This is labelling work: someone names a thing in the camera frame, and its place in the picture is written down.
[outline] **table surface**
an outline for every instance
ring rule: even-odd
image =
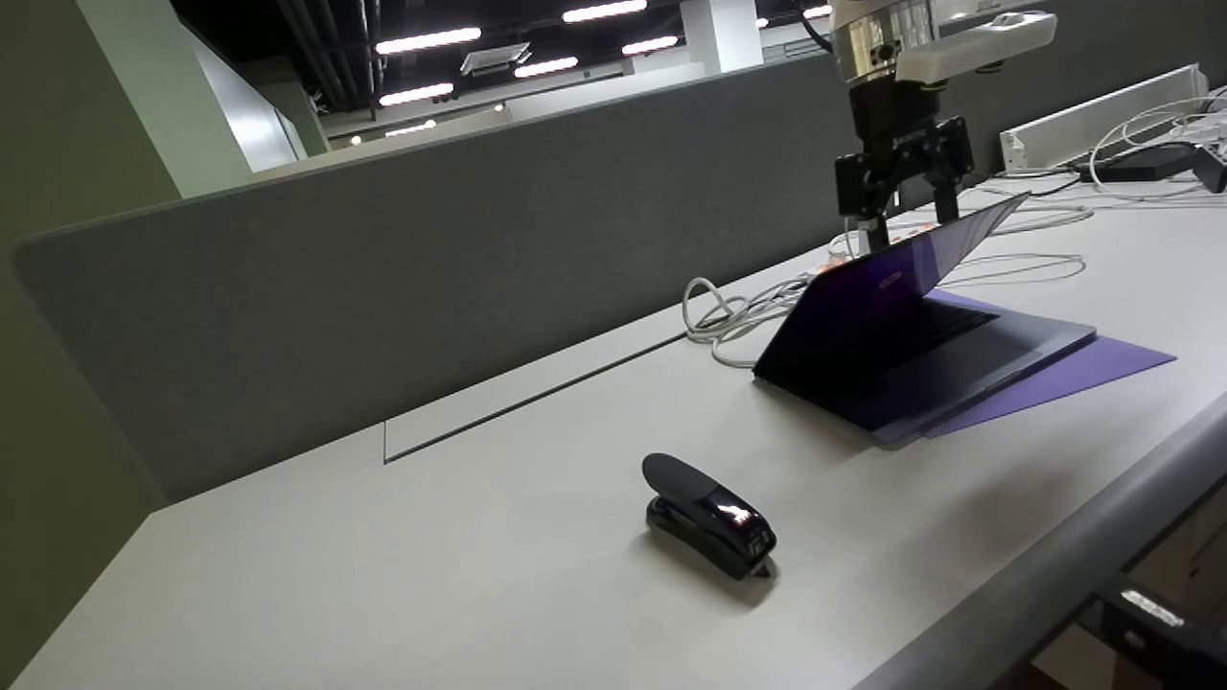
[[[1097,219],[993,237],[951,291],[1093,323],[1172,363],[883,454],[674,343],[665,310],[155,513],[17,685],[888,685],[884,662],[1201,431],[1227,392],[1227,202],[1084,190],[1047,202]],[[1033,255],[1076,255],[1084,273],[969,280],[1043,260]],[[594,367],[608,371],[519,408]],[[778,535],[778,579],[736,587],[647,539],[647,454],[757,503]],[[956,657],[1012,624],[975,619]]]

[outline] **robotic arm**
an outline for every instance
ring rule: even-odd
[[[870,251],[888,246],[884,209],[911,177],[932,185],[938,223],[957,219],[969,140],[962,118],[938,123],[938,87],[1056,43],[1057,20],[1008,12],[1020,3],[1028,0],[832,0],[836,58],[861,140],[861,153],[836,165],[841,214],[849,232],[867,232]]]

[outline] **cable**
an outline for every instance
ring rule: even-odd
[[[1126,148],[1125,153],[1138,153],[1138,151],[1157,148],[1157,141],[1207,148],[1207,141],[1189,140],[1189,130],[1193,130],[1196,118],[1203,118],[1207,112],[1216,112],[1219,100],[1224,100],[1224,87],[1216,87],[1216,91],[1207,91],[1207,95],[1196,95],[1196,100],[1168,100],[1168,105],[1145,108],[1145,112],[1138,112],[1138,116],[1109,126],[1104,140],[1100,140],[1100,141],[1089,151],[1089,158],[1084,158],[1084,174],[1089,174],[1093,190],[1097,190],[1100,197],[1126,200],[1126,202],[1155,202],[1155,200],[1172,200],[1172,197],[1196,191],[1196,190],[1157,191],[1157,197],[1120,197],[1120,191],[1109,191],[1104,181],[1100,181],[1100,153],[1104,153],[1109,148]],[[1141,126],[1141,118],[1149,118],[1145,130],[1155,130],[1155,126],[1168,126],[1168,130],[1157,136],[1157,140],[1149,140],[1149,141],[1138,141],[1138,140],[1134,140],[1134,126]]]
[[[715,280],[699,278],[684,291],[686,343],[708,347],[708,356],[726,367],[752,367],[757,362],[726,356],[720,347],[731,347],[731,343],[757,333],[763,323],[787,320],[808,286],[812,286],[812,278],[794,278],[794,280],[769,286],[759,297],[726,297]],[[689,309],[703,297],[715,297],[716,309],[708,309],[703,320],[693,320]]]
[[[956,278],[948,286],[1057,286],[1081,278],[1089,265],[1081,255],[996,255],[996,259],[969,259],[965,265],[993,265],[993,260],[1038,260],[1023,270],[996,270],[996,273],[975,273],[975,278]],[[1049,273],[1063,270],[1057,278],[1047,280],[1008,280],[1008,278],[1033,278],[1033,273]]]
[[[1038,223],[1023,223],[1023,225],[1005,223],[1005,225],[1002,225],[996,236],[988,236],[988,237],[1043,236],[1043,232],[1076,225],[1076,223],[1097,219],[1097,213],[1089,213],[1089,209],[1063,209],[1063,202],[1020,209],[1020,213],[1012,213],[1012,214],[1057,214],[1057,219],[1038,219]]]
[[[832,43],[828,43],[824,35],[815,35],[815,27],[808,22],[805,0],[799,0],[799,20],[803,20],[805,35],[808,35],[824,56],[836,56]]]

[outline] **wall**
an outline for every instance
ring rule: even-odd
[[[212,86],[230,136],[254,174],[304,163],[299,130],[254,87],[247,86],[212,45],[189,35],[189,45]]]
[[[249,165],[167,0],[75,0],[185,200],[249,185]]]
[[[1224,80],[1219,27],[1219,0],[1063,3],[1057,45],[948,95],[975,181],[1002,169],[1002,126],[1182,62]],[[106,223],[18,265],[157,482],[196,494],[666,309],[686,278],[824,242],[854,148],[836,66],[791,62]]]
[[[12,251],[66,223],[176,200],[142,118],[75,3],[3,0],[0,77],[0,685],[36,657],[155,507],[12,273]]]

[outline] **gray wall panel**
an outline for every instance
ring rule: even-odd
[[[1056,50],[951,91],[982,174],[988,130],[1182,62],[1227,73],[1219,0],[1063,12]],[[18,270],[185,499],[828,237],[850,148],[832,62],[799,62],[93,225]]]

